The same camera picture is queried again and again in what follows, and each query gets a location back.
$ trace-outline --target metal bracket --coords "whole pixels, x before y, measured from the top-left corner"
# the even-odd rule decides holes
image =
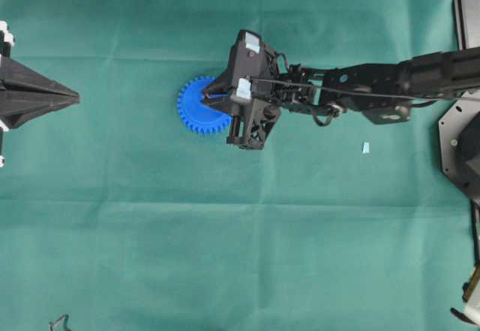
[[[480,99],[480,92],[466,94]],[[476,203],[480,203],[480,176],[459,162],[456,150],[460,133],[479,112],[480,107],[476,102],[460,100],[438,121],[443,173]]]

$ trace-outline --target green tablecloth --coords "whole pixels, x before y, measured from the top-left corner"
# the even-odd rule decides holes
[[[82,96],[6,135],[0,319],[47,329],[452,330],[469,205],[437,120],[320,129],[283,113],[262,152],[176,115],[239,29],[292,63],[399,62],[456,47],[452,0],[0,0],[13,57]],[[364,141],[370,154],[362,154]]]

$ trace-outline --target black wire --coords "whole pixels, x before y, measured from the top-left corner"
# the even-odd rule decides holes
[[[253,81],[260,81],[260,82],[269,82],[269,83],[276,83],[278,85],[285,85],[285,86],[294,86],[294,87],[305,87],[305,88],[313,88],[313,89],[324,89],[328,92],[337,92],[344,95],[353,95],[353,96],[365,96],[365,97],[378,97],[378,98],[400,98],[404,100],[427,100],[427,101],[472,101],[472,102],[480,102],[480,98],[474,97],[451,97],[451,98],[441,98],[441,97],[419,97],[419,96],[407,96],[407,95],[387,95],[385,93],[366,93],[366,92],[356,92],[356,91],[345,91],[343,89],[333,89],[332,87],[325,87],[325,86],[317,86],[311,85],[309,83],[291,83],[285,81],[277,81],[277,80],[267,80],[264,78],[251,78]]]
[[[315,123],[320,126],[320,127],[326,127],[328,125],[330,125],[332,123],[332,120],[333,118],[335,117],[335,115],[333,113],[330,113],[326,120],[324,122],[322,122],[319,118],[318,118],[318,115],[317,115],[317,108],[316,107],[312,107],[312,117],[313,117],[313,120],[315,121]]]
[[[410,108],[422,108],[422,107],[427,107],[432,104],[434,104],[436,101],[427,101],[427,102],[422,102],[420,104],[412,104],[410,105]]]

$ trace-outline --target black arm segment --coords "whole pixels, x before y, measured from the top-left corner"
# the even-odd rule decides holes
[[[280,108],[312,115],[321,126],[348,110],[362,112],[374,124],[390,124],[409,121],[412,108],[480,87],[480,47],[331,70],[285,62],[283,73],[280,57],[283,53],[259,35],[239,32],[226,70],[203,91],[205,105],[233,117],[227,143],[262,149]],[[424,102],[415,104],[416,99]]]

